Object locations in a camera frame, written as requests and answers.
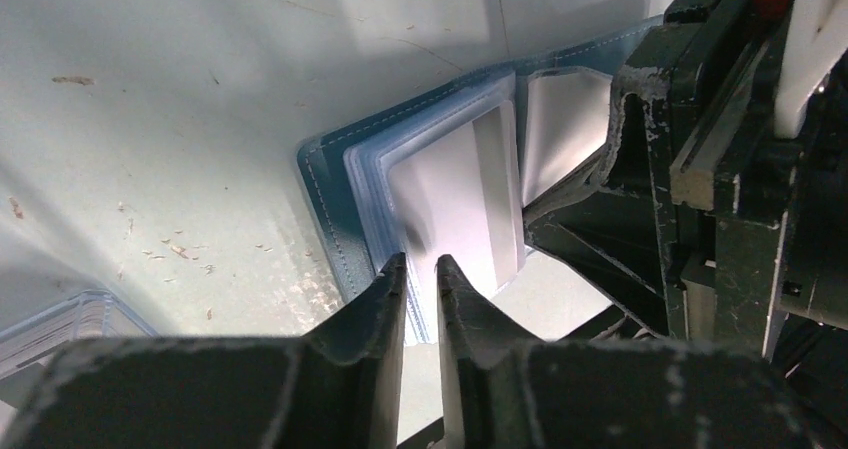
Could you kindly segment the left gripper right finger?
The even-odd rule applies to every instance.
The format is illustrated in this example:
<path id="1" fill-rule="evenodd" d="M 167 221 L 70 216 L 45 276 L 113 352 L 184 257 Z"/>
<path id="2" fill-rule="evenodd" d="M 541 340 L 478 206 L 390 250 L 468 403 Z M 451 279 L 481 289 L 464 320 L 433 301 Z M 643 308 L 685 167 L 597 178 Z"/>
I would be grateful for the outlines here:
<path id="1" fill-rule="evenodd" d="M 843 448 L 762 358 L 668 339 L 536 337 L 436 264 L 449 448 Z"/>

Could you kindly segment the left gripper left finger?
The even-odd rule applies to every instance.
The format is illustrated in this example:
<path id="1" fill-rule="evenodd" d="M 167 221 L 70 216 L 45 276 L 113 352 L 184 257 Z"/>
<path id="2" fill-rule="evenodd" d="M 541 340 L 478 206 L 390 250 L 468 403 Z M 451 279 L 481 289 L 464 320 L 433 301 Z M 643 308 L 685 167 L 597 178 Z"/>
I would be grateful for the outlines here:
<path id="1" fill-rule="evenodd" d="M 5 448 L 392 448 L 407 260 L 297 337 L 87 339 L 60 350 Z"/>

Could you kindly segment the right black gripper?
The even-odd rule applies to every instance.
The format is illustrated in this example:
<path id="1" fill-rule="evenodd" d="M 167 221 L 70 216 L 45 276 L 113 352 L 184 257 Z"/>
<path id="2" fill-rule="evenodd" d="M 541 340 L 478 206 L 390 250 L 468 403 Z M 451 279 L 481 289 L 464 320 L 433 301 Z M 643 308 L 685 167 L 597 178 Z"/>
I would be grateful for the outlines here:
<path id="1" fill-rule="evenodd" d="M 847 320 L 847 0 L 675 0 L 649 67 L 523 79 L 524 227 L 650 334 Z"/>

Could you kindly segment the blue leather card holder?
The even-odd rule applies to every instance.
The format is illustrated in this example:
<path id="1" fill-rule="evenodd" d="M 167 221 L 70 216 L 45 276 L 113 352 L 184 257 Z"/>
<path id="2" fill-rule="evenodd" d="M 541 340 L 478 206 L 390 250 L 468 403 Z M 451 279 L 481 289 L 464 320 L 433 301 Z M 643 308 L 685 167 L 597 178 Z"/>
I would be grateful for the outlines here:
<path id="1" fill-rule="evenodd" d="M 301 146 L 297 163 L 342 296 L 361 294 L 388 259 L 405 250 L 388 173 L 437 138 L 500 104 L 514 105 L 518 229 L 524 242 L 523 79 L 535 70 L 585 66 L 613 76 L 650 29 L 652 17 L 572 47 L 484 66 Z M 404 342 L 437 341 L 437 310 L 417 301 L 409 259 Z"/>

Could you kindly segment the clear plastic card box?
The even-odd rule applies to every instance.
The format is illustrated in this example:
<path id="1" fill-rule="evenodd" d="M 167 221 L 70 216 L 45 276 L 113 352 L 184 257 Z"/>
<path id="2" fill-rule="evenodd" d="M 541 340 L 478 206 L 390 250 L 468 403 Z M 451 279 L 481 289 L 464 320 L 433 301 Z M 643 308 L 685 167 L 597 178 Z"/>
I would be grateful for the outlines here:
<path id="1" fill-rule="evenodd" d="M 1 402 L 19 407 L 53 353 L 71 341 L 154 334 L 115 294 L 79 292 L 1 330 Z"/>

